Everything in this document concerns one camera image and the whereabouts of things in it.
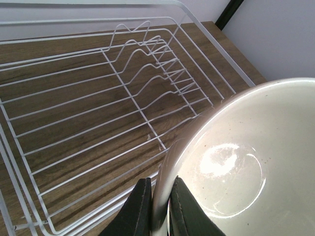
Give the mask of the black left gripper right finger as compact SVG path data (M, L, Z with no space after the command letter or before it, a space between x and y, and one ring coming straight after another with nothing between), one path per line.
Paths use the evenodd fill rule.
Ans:
M225 233L204 213L184 181L177 177L170 195L172 236L223 236Z

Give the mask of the large cream ceramic bowl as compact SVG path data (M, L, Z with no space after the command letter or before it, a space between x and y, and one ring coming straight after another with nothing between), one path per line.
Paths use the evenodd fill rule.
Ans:
M159 170L154 236L170 230L177 177L225 236L314 235L314 79L263 83L193 119Z

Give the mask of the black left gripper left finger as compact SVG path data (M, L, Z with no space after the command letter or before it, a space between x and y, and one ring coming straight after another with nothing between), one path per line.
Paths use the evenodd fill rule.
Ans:
M101 236L148 236L152 210L151 179L138 180L119 213Z

